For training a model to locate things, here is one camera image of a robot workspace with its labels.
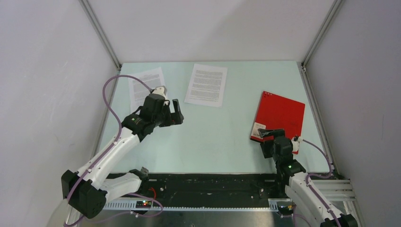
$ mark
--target robotic arm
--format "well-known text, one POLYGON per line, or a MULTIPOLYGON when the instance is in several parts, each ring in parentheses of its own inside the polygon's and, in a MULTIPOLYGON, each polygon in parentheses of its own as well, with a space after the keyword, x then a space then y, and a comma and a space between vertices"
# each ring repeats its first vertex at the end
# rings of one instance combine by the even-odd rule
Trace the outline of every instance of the robotic arm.
POLYGON ((106 179, 125 154, 151 134, 155 127, 167 127, 183 123, 184 117, 181 114, 178 100, 173 100, 175 112, 171 113, 170 101, 166 100, 166 92, 164 86, 155 88, 145 98, 143 106, 138 109, 140 110, 139 115, 132 113, 125 117, 122 122, 120 138, 117 141, 115 141, 114 136, 101 152, 79 168, 78 171, 73 173, 67 170, 61 177, 63 197, 67 198, 73 185, 87 170, 88 173, 79 182, 69 201, 69 205, 85 217, 95 217, 107 202, 139 189, 141 174, 138 172, 126 173, 111 180, 106 179), (89 169, 99 157, 101 159, 89 169))
POLYGON ((258 131, 262 138, 273 136, 273 140, 265 141, 261 147, 264 156, 272 157, 276 163, 276 190, 294 201, 311 226, 336 227, 335 216, 342 227, 357 227, 355 218, 351 214, 344 215, 333 206, 314 183, 308 181, 305 168, 293 158, 293 152, 298 151, 302 142, 301 137, 290 140, 285 137, 283 129, 258 131))

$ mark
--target red binder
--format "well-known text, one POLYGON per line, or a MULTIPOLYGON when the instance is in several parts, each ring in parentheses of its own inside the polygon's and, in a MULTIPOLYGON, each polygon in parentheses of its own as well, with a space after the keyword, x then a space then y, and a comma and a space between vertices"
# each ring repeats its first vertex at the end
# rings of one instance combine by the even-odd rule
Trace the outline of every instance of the red binder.
POLYGON ((263 142, 273 137, 261 138, 258 129, 284 129, 286 137, 301 135, 305 104, 263 91, 251 132, 251 140, 263 142))

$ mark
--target white table surface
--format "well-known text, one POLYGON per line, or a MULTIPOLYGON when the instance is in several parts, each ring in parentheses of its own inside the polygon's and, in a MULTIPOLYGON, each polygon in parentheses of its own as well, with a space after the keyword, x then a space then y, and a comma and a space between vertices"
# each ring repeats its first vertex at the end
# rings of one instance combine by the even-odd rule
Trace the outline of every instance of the white table surface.
MULTIPOLYGON (((322 148, 301 75, 295 61, 196 62, 228 67, 222 107, 184 103, 195 62, 125 63, 121 74, 161 67, 168 97, 178 99, 182 125, 155 128, 130 151, 113 172, 146 167, 160 173, 275 173, 272 158, 264 159, 257 142, 249 140, 262 91, 305 103, 302 136, 322 148)), ((130 114, 128 79, 118 80, 112 108, 123 119, 130 114)), ((109 114, 100 149, 117 132, 109 114)), ((301 144, 296 159, 310 172, 328 171, 318 150, 301 144)))

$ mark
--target table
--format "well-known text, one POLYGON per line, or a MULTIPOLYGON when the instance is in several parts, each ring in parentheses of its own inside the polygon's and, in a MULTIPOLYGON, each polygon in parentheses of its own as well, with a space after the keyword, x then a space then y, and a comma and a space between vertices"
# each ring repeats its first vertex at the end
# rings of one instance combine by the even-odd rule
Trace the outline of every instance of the table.
MULTIPOLYGON (((113 169, 127 172, 146 167, 161 173, 275 173, 272 158, 264 159, 260 145, 249 140, 262 91, 305 103, 302 136, 322 148, 306 91, 295 61, 212 61, 198 64, 228 67, 222 107, 184 103, 195 62, 124 63, 121 74, 161 67, 168 97, 178 99, 182 125, 156 128, 113 169)), ((120 118, 130 113, 127 78, 118 80, 112 108, 120 118)), ((117 132, 109 114, 100 149, 117 132)), ((296 159, 309 172, 327 172, 318 150, 301 144, 296 159)))

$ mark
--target white label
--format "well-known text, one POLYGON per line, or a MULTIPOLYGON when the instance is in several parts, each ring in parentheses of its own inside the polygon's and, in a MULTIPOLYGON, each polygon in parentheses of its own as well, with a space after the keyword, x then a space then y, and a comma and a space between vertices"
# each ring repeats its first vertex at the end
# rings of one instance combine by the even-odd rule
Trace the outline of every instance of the white label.
POLYGON ((259 124, 259 123, 256 123, 256 122, 253 124, 252 136, 262 139, 260 137, 260 135, 259 135, 258 129, 266 129, 266 125, 259 124))

